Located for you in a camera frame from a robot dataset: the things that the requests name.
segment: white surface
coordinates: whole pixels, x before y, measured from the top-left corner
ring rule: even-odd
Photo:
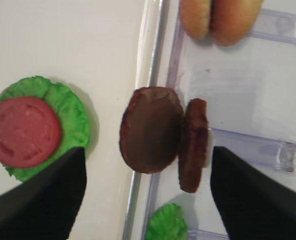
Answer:
[[[98,115],[88,185],[71,240],[121,239],[131,170],[119,126],[135,86],[143,0],[0,0],[0,92],[27,76],[69,84]],[[0,193],[18,184],[0,165]]]
[[[178,11],[178,0],[169,2],[168,26],[158,79],[158,85],[160,86],[164,86],[167,79],[169,57]],[[296,14],[296,0],[265,0],[264,8]],[[199,49],[199,55],[195,54],[194,59],[185,59],[185,69],[190,68],[190,72],[181,72],[183,74],[181,76],[182,84],[177,87],[187,94],[189,84],[186,83],[191,79],[195,79],[196,81],[201,81],[201,88],[205,87],[201,91],[200,96],[206,95],[207,90],[211,91],[209,95],[215,93],[217,96],[220,96],[222,94],[220,99],[215,97],[210,99],[209,104],[211,107],[208,109],[208,115],[211,126],[236,132],[296,141],[296,48],[292,45],[267,42],[259,39],[248,39],[243,45],[226,50],[218,49],[215,45],[202,45],[195,44],[194,47],[189,48],[191,53]],[[196,72],[196,69],[198,69],[198,73],[192,75],[191,73]],[[229,82],[228,86],[225,87],[214,88],[211,85],[212,83],[206,82],[209,78],[206,78],[206,75],[203,73],[205,69],[214,70],[216,74],[215,78],[213,78],[214,80],[221,79],[223,82],[224,77],[229,77],[234,82]],[[239,70],[241,71],[236,76],[235,72]],[[232,89],[233,91],[226,94],[226,89]],[[244,94],[240,97],[238,93],[241,94],[244,90],[248,93],[260,92],[260,94]],[[231,104],[230,107],[234,107],[233,103],[241,105],[239,109],[233,108],[237,111],[237,117],[229,113],[229,107],[225,108],[223,104],[218,105],[219,103],[224,103],[224,98],[227,99],[228,104]],[[253,107],[253,101],[256,101],[256,108],[249,109],[249,107]],[[263,171],[296,191],[296,177],[276,174],[270,170]],[[156,207],[169,201],[177,202],[184,206],[184,210],[187,212],[189,227],[224,234],[225,229],[210,191],[210,169],[204,170],[199,188],[200,191],[196,195],[181,192],[177,177],[176,163],[161,174],[159,191],[162,194],[157,197]],[[132,240],[141,239],[149,181],[150,176],[142,176]]]

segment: clear plastic tray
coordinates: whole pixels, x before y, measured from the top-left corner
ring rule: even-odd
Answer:
[[[263,9],[249,36],[230,48],[218,47],[210,39],[196,43],[185,35],[178,21],[167,86],[178,92],[184,105],[192,98],[208,102],[212,146],[226,146],[275,180],[293,184],[296,183],[296,15]],[[271,63],[269,55],[283,58],[266,67],[265,61]],[[151,177],[141,239],[144,240],[149,217],[167,203],[177,203],[183,208],[189,227],[188,240],[229,239],[212,199],[211,165],[203,170],[195,194],[180,190],[177,165],[176,160]]]

